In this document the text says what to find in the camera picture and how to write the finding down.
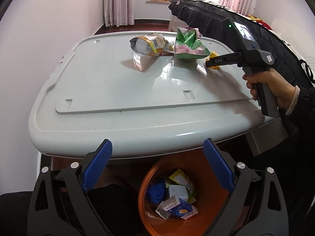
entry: black sleeve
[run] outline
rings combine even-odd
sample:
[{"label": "black sleeve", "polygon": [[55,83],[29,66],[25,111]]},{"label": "black sleeve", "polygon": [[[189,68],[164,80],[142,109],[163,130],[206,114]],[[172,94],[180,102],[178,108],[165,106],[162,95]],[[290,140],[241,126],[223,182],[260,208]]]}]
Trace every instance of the black sleeve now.
[{"label": "black sleeve", "polygon": [[297,104],[289,117],[302,138],[315,138],[315,88],[301,88]]}]

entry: white plastic table surface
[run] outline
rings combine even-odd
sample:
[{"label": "white plastic table surface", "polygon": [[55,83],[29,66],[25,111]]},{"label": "white plastic table surface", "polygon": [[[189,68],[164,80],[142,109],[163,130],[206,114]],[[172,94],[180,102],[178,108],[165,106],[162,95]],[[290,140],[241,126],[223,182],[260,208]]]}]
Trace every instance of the white plastic table surface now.
[{"label": "white plastic table surface", "polygon": [[[236,65],[196,70],[196,61],[141,56],[129,40],[148,31],[95,35],[61,59],[29,117],[42,153],[83,157],[109,139],[113,159],[146,157],[229,139],[272,120],[251,99]],[[176,33],[162,33],[175,41]],[[210,51],[232,51],[202,37]]]}]

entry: person's arm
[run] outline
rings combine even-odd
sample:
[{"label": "person's arm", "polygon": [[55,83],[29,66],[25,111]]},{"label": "person's arm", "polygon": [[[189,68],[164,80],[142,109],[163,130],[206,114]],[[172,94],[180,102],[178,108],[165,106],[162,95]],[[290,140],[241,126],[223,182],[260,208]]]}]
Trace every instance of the person's arm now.
[{"label": "person's arm", "polygon": [[315,89],[311,92],[299,87],[293,87],[276,70],[259,72],[253,76],[243,76],[248,81],[247,87],[254,100],[258,93],[254,84],[261,82],[268,84],[272,93],[276,96],[278,106],[286,109],[286,115],[297,126],[302,136],[315,138]]}]

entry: trash bin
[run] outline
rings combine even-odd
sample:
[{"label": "trash bin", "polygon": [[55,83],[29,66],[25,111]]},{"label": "trash bin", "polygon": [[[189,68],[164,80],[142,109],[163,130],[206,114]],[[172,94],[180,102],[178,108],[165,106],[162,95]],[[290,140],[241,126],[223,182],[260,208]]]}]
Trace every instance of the trash bin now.
[{"label": "trash bin", "polygon": [[[197,201],[193,205],[198,209],[198,214],[187,220],[175,216],[164,220],[148,202],[146,191],[150,184],[170,176],[178,168],[195,183]],[[203,150],[186,151],[164,156],[149,170],[139,191],[139,213],[152,236],[201,236],[216,217],[227,196],[228,191],[221,188]]]}]

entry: display screen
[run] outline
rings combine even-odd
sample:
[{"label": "display screen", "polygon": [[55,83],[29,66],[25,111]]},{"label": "display screen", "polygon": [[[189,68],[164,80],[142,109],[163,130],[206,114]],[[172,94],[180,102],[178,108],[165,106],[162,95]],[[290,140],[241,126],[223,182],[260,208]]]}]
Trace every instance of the display screen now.
[{"label": "display screen", "polygon": [[240,24],[238,22],[234,22],[234,24],[235,24],[236,28],[239,30],[239,32],[241,33],[241,36],[244,39],[247,39],[247,40],[255,42],[255,39],[252,36],[252,34],[250,33],[250,31],[248,30],[247,26],[242,25],[242,24]]}]

